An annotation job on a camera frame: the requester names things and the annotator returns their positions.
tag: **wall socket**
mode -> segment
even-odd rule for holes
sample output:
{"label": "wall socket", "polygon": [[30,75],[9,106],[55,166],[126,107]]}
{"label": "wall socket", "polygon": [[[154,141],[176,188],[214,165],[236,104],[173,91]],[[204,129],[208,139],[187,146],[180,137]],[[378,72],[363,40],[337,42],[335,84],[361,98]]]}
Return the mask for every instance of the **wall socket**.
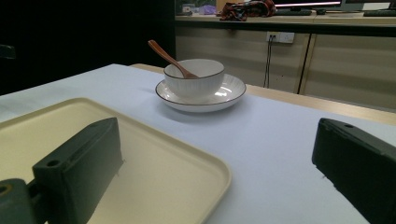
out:
{"label": "wall socket", "polygon": [[294,33],[268,31],[266,41],[270,40],[270,36],[274,36],[273,42],[292,44]]}

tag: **bowl rim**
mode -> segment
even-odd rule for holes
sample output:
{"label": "bowl rim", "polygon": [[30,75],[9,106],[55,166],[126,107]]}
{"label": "bowl rim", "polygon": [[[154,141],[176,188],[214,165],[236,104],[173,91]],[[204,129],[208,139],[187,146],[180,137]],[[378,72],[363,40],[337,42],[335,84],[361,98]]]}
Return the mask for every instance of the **bowl rim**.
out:
{"label": "bowl rim", "polygon": [[210,77],[216,76],[216,75],[221,74],[221,73],[224,74],[224,70],[225,70],[224,64],[221,63],[221,62],[219,62],[219,61],[217,61],[217,60],[212,60],[212,59],[187,59],[187,60],[182,60],[182,61],[177,61],[177,62],[178,62],[178,63],[183,63],[183,62],[195,61],[195,60],[211,61],[211,62],[219,63],[219,64],[222,65],[222,70],[219,71],[218,73],[215,73],[215,74],[210,75],[210,76],[207,76],[207,77],[197,77],[197,78],[174,77],[174,76],[171,76],[171,75],[169,75],[169,74],[167,74],[167,73],[165,72],[165,69],[166,69],[167,67],[169,67],[169,66],[174,66],[174,65],[172,65],[172,64],[170,63],[170,64],[168,64],[168,65],[165,66],[165,68],[163,69],[163,73],[164,73],[167,77],[171,77],[171,78],[175,78],[175,79],[186,79],[186,80],[204,79],[204,78],[210,78]]}

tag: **white tabletop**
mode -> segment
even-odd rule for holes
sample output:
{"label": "white tabletop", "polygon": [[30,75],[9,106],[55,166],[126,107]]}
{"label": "white tabletop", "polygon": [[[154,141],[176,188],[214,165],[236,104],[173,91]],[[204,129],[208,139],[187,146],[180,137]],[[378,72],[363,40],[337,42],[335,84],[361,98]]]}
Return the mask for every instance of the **white tabletop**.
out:
{"label": "white tabletop", "polygon": [[312,164],[318,121],[338,119],[396,146],[396,126],[245,94],[232,107],[187,113],[155,92],[163,75],[111,64],[0,96],[0,122],[87,97],[223,159],[229,191],[207,223],[367,223]]}

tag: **wooden spoon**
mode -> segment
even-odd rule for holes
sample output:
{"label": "wooden spoon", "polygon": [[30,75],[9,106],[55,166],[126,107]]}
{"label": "wooden spoon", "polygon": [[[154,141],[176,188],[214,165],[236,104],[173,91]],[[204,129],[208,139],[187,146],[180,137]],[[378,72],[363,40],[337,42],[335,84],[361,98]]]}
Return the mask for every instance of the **wooden spoon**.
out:
{"label": "wooden spoon", "polygon": [[160,45],[155,42],[155,40],[149,40],[148,45],[154,49],[155,52],[157,52],[161,57],[163,57],[166,61],[177,67],[181,74],[183,74],[184,78],[198,78],[198,76],[194,75],[193,73],[187,71],[183,66],[181,66],[180,63],[178,63],[174,58],[172,58],[168,53],[166,53],[163,48],[160,47]]}

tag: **tray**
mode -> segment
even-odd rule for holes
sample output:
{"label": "tray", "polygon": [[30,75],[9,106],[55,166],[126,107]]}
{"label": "tray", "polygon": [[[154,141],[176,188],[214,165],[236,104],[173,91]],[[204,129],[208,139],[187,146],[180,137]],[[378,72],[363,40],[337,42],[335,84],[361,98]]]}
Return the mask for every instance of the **tray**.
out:
{"label": "tray", "polygon": [[89,223],[202,223],[231,183],[219,158],[96,102],[77,98],[0,123],[0,180],[32,166],[90,123],[117,117],[125,163]]}

